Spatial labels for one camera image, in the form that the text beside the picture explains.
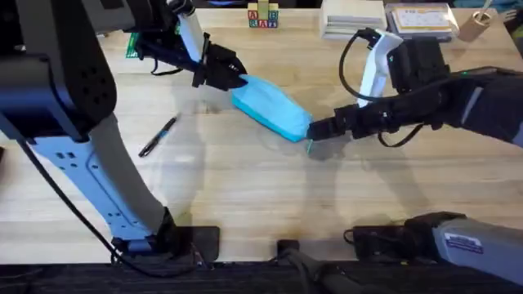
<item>wooden letter block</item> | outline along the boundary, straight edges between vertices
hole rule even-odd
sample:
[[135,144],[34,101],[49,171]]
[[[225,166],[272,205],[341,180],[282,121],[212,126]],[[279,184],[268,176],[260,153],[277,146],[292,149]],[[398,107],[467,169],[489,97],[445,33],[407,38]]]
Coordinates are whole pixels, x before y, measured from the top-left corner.
[[258,11],[247,11],[248,18],[250,20],[257,20],[258,19]]
[[248,26],[251,28],[257,28],[258,27],[258,20],[248,20]]
[[271,28],[271,29],[278,28],[278,21],[277,20],[269,20],[269,28]]
[[269,0],[258,0],[258,19],[269,19]]
[[278,11],[269,11],[269,20],[278,20]]

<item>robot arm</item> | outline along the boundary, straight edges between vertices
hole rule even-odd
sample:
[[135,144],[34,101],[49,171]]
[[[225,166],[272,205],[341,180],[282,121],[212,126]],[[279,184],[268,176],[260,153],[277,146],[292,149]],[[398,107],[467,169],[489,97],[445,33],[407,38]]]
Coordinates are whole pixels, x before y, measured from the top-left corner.
[[200,240],[203,258],[216,259],[219,229],[177,227],[125,150],[113,114],[115,82],[95,34],[140,32],[140,57],[194,72],[195,87],[243,86],[241,62],[203,34],[191,2],[8,0],[0,12],[7,35],[0,44],[4,134],[29,144],[76,184],[121,252],[180,256]]
[[[369,30],[361,34],[368,37]],[[359,103],[373,103],[335,109],[333,117],[313,122],[307,137],[324,140],[351,131],[354,139],[378,134],[383,142],[383,132],[419,125],[407,140],[393,145],[399,146],[421,126],[437,130],[448,124],[523,147],[523,100],[514,95],[523,90],[523,73],[494,67],[450,73],[435,38],[403,41],[387,55],[387,62],[399,95],[378,99],[349,88]]]

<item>black cable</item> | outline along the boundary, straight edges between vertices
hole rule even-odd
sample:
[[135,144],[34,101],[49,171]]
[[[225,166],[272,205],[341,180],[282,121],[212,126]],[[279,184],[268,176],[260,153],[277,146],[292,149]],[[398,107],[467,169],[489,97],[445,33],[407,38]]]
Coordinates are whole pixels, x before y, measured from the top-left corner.
[[69,198],[65,195],[64,191],[60,189],[58,184],[51,178],[49,173],[46,171],[45,167],[40,163],[40,161],[36,158],[34,155],[33,150],[31,150],[30,147],[27,146],[27,144],[22,141],[18,140],[18,145],[22,148],[24,153],[27,155],[31,163],[36,167],[40,175],[43,176],[43,178],[46,180],[46,182],[51,186],[51,188],[55,191],[55,193],[58,195],[58,197],[65,203],[65,206],[91,231],[92,234],[95,235],[96,238],[104,245],[104,247],[111,253],[112,258],[116,258],[119,262],[123,263],[127,267],[129,267],[132,270],[135,270],[139,274],[143,274],[145,276],[151,277],[151,278],[175,278],[183,274],[188,274],[189,272],[192,272],[197,269],[196,266],[188,267],[187,269],[182,269],[176,273],[172,274],[154,274],[150,273],[144,269],[141,269],[131,263],[130,261],[127,261],[125,258],[120,256],[116,250],[110,245],[110,243],[105,240],[104,236],[96,229],[91,222],[74,206],[74,204],[69,200]]
[[346,235],[347,233],[352,233],[352,229],[346,229],[345,232],[343,232],[343,240],[349,245],[354,246],[354,240],[350,240]]
[[392,145],[389,145],[384,139],[383,139],[383,132],[380,131],[378,133],[378,140],[380,143],[382,143],[383,146],[385,147],[390,147],[390,148],[396,148],[396,147],[401,147],[407,143],[409,143],[409,141],[414,138],[414,136],[416,136],[416,134],[418,134],[418,132],[423,128],[423,126],[425,126],[423,123],[420,123],[418,124],[405,138],[403,138],[403,140],[399,141],[398,143],[395,143],[395,144],[392,144]]
[[300,261],[293,260],[293,257],[290,256],[290,253],[285,250],[281,252],[279,255],[269,259],[267,263],[272,264],[277,262],[278,260],[286,259],[288,263],[296,267],[298,273],[300,274],[300,282],[302,283],[303,291],[305,294],[311,293],[311,282],[309,281],[309,273],[304,266],[304,264]]
[[158,69],[158,59],[155,57],[154,58],[154,68],[150,72],[150,74],[154,75],[155,77],[161,77],[161,76],[171,75],[171,74],[178,74],[178,73],[180,73],[183,70],[183,69],[176,68],[174,70],[169,70],[169,71],[157,73],[156,72],[157,69]]

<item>green object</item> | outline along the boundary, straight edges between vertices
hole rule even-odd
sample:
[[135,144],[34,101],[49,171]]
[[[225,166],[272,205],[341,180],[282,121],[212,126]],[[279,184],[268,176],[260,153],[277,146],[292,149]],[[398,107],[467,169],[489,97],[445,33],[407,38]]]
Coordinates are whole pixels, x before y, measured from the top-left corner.
[[138,39],[138,33],[131,33],[129,37],[129,43],[127,44],[127,52],[125,53],[125,58],[138,58],[138,52],[134,50],[134,45]]
[[310,154],[310,153],[311,153],[312,142],[314,142],[314,141],[313,141],[313,140],[309,140],[309,145],[307,146],[307,154]]

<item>white robot part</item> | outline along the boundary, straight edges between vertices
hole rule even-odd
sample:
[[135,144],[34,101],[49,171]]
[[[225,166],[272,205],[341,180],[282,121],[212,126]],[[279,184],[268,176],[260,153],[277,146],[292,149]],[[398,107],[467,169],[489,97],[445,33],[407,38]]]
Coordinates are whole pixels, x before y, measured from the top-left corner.
[[[366,96],[379,97],[383,94],[383,89],[389,74],[387,64],[387,54],[398,47],[403,39],[393,33],[376,29],[381,35],[367,57],[367,64],[361,81],[360,93]],[[365,107],[369,102],[358,98],[358,105]]]

